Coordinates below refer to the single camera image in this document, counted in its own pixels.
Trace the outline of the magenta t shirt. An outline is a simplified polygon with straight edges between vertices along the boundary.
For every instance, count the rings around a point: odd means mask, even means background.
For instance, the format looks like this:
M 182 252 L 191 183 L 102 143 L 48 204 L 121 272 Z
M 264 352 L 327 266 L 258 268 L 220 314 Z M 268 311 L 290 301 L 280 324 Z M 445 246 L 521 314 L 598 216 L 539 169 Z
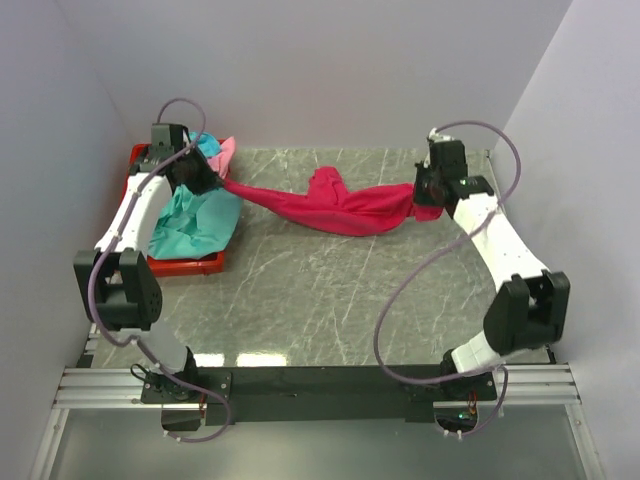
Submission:
M 405 220 L 429 222 L 441 217 L 441 207 L 419 206 L 410 183 L 378 185 L 350 191 L 334 167 L 320 167 L 304 194 L 224 181 L 230 193 L 293 223 L 325 233 L 367 237 L 387 233 Z

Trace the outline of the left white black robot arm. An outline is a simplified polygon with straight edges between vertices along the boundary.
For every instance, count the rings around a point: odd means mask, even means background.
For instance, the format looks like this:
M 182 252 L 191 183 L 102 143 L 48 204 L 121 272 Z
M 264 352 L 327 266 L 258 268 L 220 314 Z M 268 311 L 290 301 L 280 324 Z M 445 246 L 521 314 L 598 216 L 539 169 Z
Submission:
M 194 147 L 134 164 L 108 230 L 92 249 L 76 254 L 73 269 L 87 317 L 102 337 L 117 348 L 137 347 L 150 362 L 144 381 L 186 402 L 215 393 L 201 380 L 191 349 L 160 319 L 162 291 L 148 264 L 156 222 L 180 184 L 197 191 L 219 184 Z

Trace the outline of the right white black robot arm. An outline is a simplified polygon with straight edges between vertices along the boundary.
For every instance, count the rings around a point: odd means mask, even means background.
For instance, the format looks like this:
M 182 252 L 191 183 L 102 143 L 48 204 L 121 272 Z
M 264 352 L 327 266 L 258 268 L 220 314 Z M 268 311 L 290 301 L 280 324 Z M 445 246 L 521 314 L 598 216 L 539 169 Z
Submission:
M 564 333 L 570 281 L 552 272 L 525 245 L 482 176 L 447 178 L 438 168 L 416 165 L 414 202 L 441 207 L 473 243 L 495 285 L 496 295 L 481 331 L 448 351 L 440 363 L 444 395 L 460 399 L 474 377 L 502 361 L 558 342 Z

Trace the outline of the pink t shirt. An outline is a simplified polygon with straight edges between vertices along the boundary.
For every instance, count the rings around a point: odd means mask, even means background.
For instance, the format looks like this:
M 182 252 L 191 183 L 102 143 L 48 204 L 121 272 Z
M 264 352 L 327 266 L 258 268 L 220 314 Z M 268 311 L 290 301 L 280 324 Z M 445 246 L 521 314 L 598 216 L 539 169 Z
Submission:
M 226 179 L 229 176 L 231 162 L 235 152 L 236 140 L 234 137 L 229 137 L 219 141 L 216 153 L 207 157 L 209 167 L 217 173 L 221 179 Z

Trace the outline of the light blue t shirt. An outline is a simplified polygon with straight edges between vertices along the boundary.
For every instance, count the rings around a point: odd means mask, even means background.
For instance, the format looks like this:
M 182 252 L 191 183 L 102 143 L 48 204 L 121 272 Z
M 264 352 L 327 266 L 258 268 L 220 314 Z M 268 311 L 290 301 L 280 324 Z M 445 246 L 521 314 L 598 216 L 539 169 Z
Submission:
M 209 133 L 198 134 L 196 131 L 188 131 L 183 134 L 183 137 L 186 144 L 197 140 L 196 148 L 207 159 L 213 158 L 222 152 L 219 141 Z

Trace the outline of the teal green t shirt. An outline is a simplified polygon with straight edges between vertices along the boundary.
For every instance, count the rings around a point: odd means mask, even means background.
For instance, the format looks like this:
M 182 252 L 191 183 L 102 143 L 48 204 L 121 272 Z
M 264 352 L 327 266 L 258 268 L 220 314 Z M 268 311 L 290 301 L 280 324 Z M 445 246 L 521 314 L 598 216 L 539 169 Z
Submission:
M 149 255 L 155 260 L 201 259 L 224 251 L 240 218 L 243 200 L 224 189 L 195 195 L 176 188 L 156 222 Z

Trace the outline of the red plastic bin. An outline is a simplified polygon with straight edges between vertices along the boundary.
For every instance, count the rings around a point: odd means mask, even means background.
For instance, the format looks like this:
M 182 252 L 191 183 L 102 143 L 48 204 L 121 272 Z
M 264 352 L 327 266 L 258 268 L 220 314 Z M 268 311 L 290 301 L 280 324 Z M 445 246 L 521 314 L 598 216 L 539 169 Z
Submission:
M 135 144 L 129 155 L 127 172 L 134 161 L 148 149 L 148 143 Z M 121 192 L 120 200 L 124 199 L 127 191 L 128 173 L 125 173 L 125 180 Z M 225 269 L 225 256 L 226 251 L 213 252 L 200 259 L 183 258 L 183 259 L 171 259 L 171 260 L 158 260 L 151 255 L 147 257 L 147 262 L 151 271 L 156 277 L 183 277 L 203 275 L 208 276 L 212 274 L 221 273 Z

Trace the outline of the black base beam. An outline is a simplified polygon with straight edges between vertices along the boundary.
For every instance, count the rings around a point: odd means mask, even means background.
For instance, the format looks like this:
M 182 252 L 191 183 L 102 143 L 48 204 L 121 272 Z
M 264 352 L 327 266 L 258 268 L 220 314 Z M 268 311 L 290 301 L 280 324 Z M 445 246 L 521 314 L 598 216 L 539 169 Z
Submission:
M 484 373 L 442 384 L 398 382 L 377 366 L 200 367 L 196 384 L 224 397 L 234 422 L 401 419 L 433 423 L 438 402 L 498 398 Z

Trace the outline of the aluminium rail frame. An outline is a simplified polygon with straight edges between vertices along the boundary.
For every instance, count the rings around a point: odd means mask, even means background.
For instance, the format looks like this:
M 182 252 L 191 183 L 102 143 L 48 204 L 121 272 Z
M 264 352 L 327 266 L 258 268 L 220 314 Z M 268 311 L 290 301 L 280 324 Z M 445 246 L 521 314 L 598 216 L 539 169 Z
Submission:
M 92 368 L 100 340 L 95 326 L 89 329 L 79 359 L 80 368 L 64 370 L 36 453 L 29 479 L 48 479 L 72 410 L 144 408 L 142 381 L 124 369 Z

